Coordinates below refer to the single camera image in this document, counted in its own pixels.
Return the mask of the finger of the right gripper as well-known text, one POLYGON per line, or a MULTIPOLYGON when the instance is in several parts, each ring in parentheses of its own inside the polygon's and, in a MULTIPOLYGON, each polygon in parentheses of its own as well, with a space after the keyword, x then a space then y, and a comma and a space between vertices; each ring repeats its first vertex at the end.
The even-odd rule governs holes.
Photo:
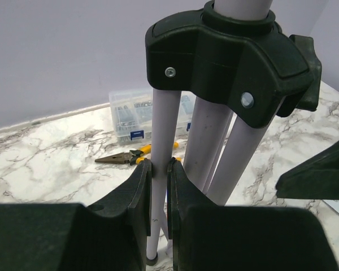
POLYGON ((339 200, 339 141, 283 173, 275 188, 279 198, 339 200))

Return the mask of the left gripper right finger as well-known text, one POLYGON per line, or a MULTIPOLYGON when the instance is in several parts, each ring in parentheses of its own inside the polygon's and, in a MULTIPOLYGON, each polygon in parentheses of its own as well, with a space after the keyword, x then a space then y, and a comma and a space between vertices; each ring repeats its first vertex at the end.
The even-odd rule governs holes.
POLYGON ((172 159, 167 171, 167 215, 174 270, 224 270, 224 210, 209 200, 172 159))

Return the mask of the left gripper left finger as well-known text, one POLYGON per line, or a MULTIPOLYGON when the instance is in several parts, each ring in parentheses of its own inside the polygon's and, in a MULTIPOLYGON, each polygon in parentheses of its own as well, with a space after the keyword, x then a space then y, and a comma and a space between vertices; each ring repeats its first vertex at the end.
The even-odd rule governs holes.
POLYGON ((150 235, 151 162, 144 160, 129 178, 106 196, 87 206, 106 219, 100 233, 100 270, 145 270, 150 235))

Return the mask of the lilac music stand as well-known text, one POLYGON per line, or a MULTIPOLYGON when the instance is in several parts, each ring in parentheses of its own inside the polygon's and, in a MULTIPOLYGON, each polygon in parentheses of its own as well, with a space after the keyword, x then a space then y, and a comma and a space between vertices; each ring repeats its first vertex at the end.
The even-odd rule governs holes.
POLYGON ((315 111, 321 62, 314 40, 286 36, 271 1, 209 1, 170 15, 145 35, 147 80, 153 87, 151 235, 147 264, 157 263, 159 233, 180 98, 195 106, 184 169, 222 206, 240 180, 275 116, 315 111))

